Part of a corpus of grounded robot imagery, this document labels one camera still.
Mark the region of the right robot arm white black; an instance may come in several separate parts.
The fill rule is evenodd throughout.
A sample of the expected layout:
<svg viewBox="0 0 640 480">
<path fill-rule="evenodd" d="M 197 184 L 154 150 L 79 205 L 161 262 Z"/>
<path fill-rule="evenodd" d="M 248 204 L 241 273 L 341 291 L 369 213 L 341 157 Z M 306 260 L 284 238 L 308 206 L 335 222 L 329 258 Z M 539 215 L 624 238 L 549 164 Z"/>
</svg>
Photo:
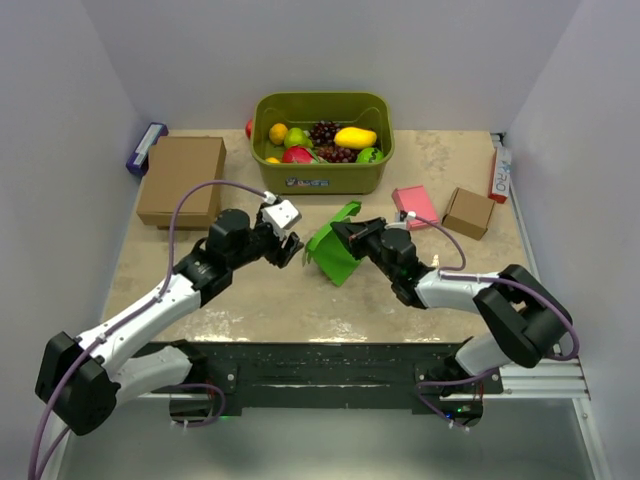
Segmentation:
<svg viewBox="0 0 640 480">
<path fill-rule="evenodd" d="M 349 254 L 369 259 L 387 278 L 396 298 L 422 310 L 452 309 L 479 315 L 488 331 L 464 341 L 421 384 L 469 392 L 481 379 L 514 363 L 531 369 L 555 359 L 554 346 L 569 336 L 574 359 L 580 344 L 568 311 L 523 266 L 500 272 L 466 274 L 419 260 L 410 232 L 383 218 L 334 222 L 332 231 Z"/>
</svg>

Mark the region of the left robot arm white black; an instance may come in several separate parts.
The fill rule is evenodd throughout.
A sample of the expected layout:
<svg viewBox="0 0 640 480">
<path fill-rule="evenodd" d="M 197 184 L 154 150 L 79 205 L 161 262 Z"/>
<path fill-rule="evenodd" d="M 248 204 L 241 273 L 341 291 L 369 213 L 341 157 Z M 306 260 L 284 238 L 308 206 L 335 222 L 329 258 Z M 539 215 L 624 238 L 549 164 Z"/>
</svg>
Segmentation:
<svg viewBox="0 0 640 480">
<path fill-rule="evenodd" d="M 236 270 L 260 259 L 286 267 L 303 247 L 294 226 L 302 215 L 288 200 L 262 204 L 255 218 L 240 209 L 222 211 L 169 275 L 108 321 L 71 337 L 61 332 L 44 349 L 36 395 L 75 434 L 96 430 L 131 395 L 151 391 L 140 373 L 150 356 L 137 352 L 174 322 L 202 308 L 228 288 Z"/>
</svg>

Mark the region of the green paper box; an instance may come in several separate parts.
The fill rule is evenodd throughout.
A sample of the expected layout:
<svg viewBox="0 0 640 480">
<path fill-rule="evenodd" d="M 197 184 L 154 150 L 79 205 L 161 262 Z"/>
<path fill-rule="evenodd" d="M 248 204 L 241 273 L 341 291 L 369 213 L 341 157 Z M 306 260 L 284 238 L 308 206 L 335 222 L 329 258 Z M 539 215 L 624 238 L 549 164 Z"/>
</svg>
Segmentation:
<svg viewBox="0 0 640 480">
<path fill-rule="evenodd" d="M 342 207 L 306 243 L 303 265 L 314 263 L 335 286 L 342 286 L 361 264 L 342 245 L 331 224 L 347 222 L 361 210 L 361 202 L 352 200 Z"/>
</svg>

